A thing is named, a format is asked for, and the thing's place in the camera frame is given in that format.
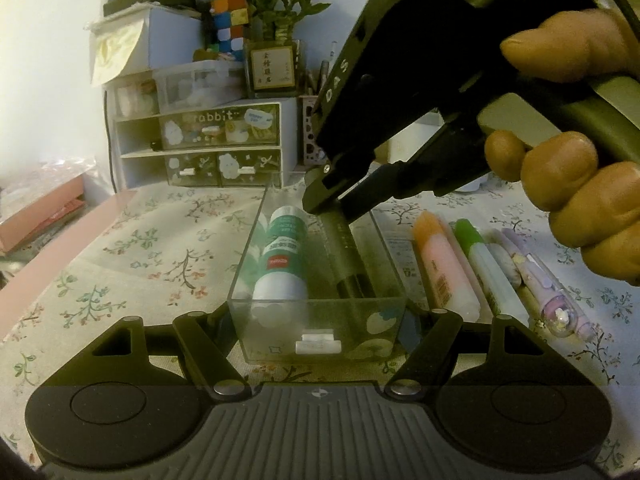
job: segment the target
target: potted plant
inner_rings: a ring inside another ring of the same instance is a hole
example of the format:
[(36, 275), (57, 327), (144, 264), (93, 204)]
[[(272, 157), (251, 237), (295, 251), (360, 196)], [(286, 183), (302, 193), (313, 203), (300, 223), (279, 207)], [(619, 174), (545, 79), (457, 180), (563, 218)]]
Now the potted plant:
[(303, 46), (293, 40), (296, 23), (331, 4), (315, 0), (247, 0), (252, 41), (246, 46), (250, 97), (296, 95), (305, 78)]

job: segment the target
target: gray ridged panel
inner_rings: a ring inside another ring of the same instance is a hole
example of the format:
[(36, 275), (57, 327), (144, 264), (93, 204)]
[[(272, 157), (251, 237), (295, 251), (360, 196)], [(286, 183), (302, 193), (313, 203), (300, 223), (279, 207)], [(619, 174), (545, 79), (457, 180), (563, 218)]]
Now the gray ridged panel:
[(173, 454), (125, 472), (47, 465), (51, 480), (597, 480), (588, 466), (525, 475), (453, 449), (416, 404), (372, 384), (272, 384), (246, 402), (215, 407)]

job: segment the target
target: plaque with chinese characters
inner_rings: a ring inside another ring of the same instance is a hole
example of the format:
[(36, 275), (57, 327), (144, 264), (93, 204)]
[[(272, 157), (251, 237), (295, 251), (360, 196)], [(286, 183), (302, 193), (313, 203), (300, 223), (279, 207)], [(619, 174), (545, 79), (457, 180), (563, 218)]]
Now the plaque with chinese characters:
[(251, 64), (254, 69), (256, 90), (288, 88), (296, 85), (292, 46), (252, 50)]

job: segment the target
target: lucky bamboo plant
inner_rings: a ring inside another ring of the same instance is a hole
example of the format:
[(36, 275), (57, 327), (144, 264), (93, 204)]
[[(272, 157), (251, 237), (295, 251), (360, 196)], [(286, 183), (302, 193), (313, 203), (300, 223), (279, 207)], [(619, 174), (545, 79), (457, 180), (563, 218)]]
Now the lucky bamboo plant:
[(305, 16), (319, 14), (331, 4), (313, 3), (314, 0), (247, 0), (251, 18), (262, 22), (265, 41), (290, 41), (296, 23)]

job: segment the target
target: green cap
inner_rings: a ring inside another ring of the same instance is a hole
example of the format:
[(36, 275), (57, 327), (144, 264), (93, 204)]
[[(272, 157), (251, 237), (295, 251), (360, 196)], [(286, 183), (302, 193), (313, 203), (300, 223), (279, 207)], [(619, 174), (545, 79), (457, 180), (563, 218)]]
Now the green cap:
[(453, 227), (453, 234), (456, 235), (456, 239), (465, 252), (465, 256), (469, 256), (469, 249), (475, 244), (484, 244), (484, 238), (480, 233), (476, 231), (476, 228), (471, 225), (471, 222), (466, 218), (461, 218), (456, 222)]

